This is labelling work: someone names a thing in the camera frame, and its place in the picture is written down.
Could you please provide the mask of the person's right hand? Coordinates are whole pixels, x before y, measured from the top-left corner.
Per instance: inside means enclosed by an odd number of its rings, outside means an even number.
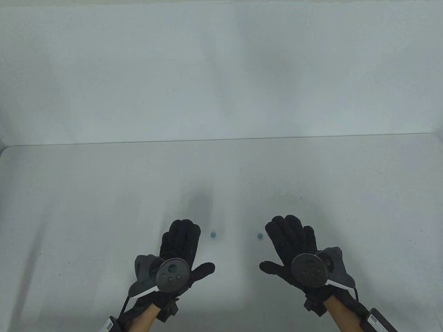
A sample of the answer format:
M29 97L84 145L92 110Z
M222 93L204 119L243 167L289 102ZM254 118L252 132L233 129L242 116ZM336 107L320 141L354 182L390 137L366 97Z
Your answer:
M296 280L291 271L294 258L302 253L315 253L317 250L315 232L311 226L302 226L301 221L294 215L282 217L277 215L265 226L265 231L271 239L282 265L272 261L259 264L261 271L268 275L276 275L290 285L304 292L312 307L324 307L324 302L333 296L332 286L318 289L303 286Z

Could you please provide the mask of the person's left hand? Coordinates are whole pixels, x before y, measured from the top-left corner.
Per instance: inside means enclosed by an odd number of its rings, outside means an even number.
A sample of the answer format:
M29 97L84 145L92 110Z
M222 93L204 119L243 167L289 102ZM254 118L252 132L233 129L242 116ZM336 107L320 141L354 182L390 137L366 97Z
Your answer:
M162 244L160 247L160 257L163 259L180 258L187 262L192 268L198 241L201 235L200 227L191 220L175 220L169 230L163 234ZM162 293L152 292L139 298L133 308L146 310L150 305L160 310L168 310L178 298L188 291L193 283L213 274L215 272L215 264L206 262L190 271L190 278L187 283L177 292Z

